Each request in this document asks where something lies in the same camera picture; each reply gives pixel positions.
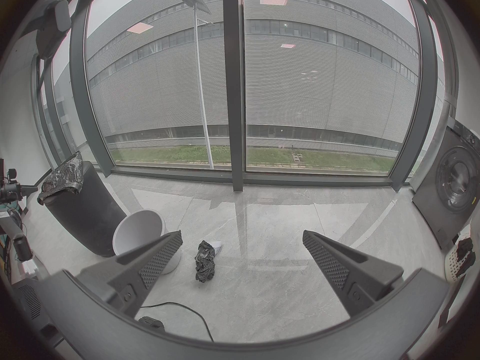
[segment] corrugated metal facade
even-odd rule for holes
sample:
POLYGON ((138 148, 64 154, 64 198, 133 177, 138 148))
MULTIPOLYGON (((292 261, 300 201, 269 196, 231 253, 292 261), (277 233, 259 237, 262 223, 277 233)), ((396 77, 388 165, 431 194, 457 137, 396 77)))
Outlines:
MULTIPOLYGON (((88 38, 86 58, 135 23, 182 0, 132 0, 88 38)), ((415 28, 381 0, 329 0, 376 20, 418 51, 415 28)), ((223 2, 207 3, 223 21, 223 2)), ((275 19, 313 24, 353 36, 399 60, 418 74, 419 61, 381 30, 344 12, 288 0, 286 6, 245 0, 245 19, 275 19)), ((173 12, 131 33, 87 66, 88 79, 131 51, 155 39, 192 28, 192 9, 173 12)), ((227 124, 223 37, 202 39, 202 86, 208 124, 227 124)), ((279 34, 245 35, 247 124, 331 129, 403 142, 415 104, 417 86, 365 55, 330 43, 279 34), (293 49, 280 48, 283 43, 293 49)), ((93 108, 104 136, 146 129, 200 125, 194 44, 154 53, 117 71, 91 88, 93 108)), ((228 144, 228 138, 214 138, 228 144)), ((360 145, 295 140, 297 147, 395 156, 396 152, 360 145)), ((111 147, 201 144, 190 139, 128 141, 111 147)), ((285 140, 248 138, 248 145, 279 146, 285 140)))

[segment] building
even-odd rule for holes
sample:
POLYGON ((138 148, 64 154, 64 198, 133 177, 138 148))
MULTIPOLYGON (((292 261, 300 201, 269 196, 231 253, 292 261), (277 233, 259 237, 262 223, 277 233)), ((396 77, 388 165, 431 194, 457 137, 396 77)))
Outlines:
MULTIPOLYGON (((228 145, 223 0, 199 18, 212 145, 228 145)), ((334 150, 394 158, 418 88, 415 27, 381 0, 244 0, 247 146, 334 150)), ((90 96, 111 150, 205 145, 193 9, 132 0, 85 41, 90 96), (138 22, 152 28, 127 31, 138 22)), ((437 100, 428 147, 443 102, 437 100)))

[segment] grass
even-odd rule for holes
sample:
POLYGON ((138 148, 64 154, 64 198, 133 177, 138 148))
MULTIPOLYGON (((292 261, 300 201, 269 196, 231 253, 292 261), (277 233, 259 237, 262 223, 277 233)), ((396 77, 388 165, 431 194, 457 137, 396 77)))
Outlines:
MULTIPOLYGON (((172 148, 123 148, 113 149, 111 153, 116 161, 207 163, 207 148, 201 145, 183 145, 172 148)), ((292 153, 302 155, 299 165, 315 169, 388 172, 394 162, 393 158, 366 154, 248 147, 247 163, 254 166, 294 164, 292 153)), ((230 163, 230 147, 213 145, 212 159, 215 164, 230 163)))

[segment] street lamp head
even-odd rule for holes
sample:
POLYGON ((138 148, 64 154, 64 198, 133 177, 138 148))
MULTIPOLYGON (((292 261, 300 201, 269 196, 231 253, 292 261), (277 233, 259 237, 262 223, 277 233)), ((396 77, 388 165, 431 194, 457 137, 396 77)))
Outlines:
POLYGON ((210 9, 208 9, 207 5, 204 3, 203 0, 183 0, 183 2, 189 7, 194 7, 196 5, 199 10, 209 15, 212 14, 212 12, 210 12, 210 9))

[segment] washing machine door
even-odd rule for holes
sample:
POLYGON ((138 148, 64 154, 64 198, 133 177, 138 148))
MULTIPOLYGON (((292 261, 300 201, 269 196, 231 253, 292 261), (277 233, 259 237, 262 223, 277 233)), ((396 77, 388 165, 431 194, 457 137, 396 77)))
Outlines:
POLYGON ((463 146, 449 149, 441 158, 435 180, 443 206, 461 213, 476 202, 478 172, 472 153, 463 146))

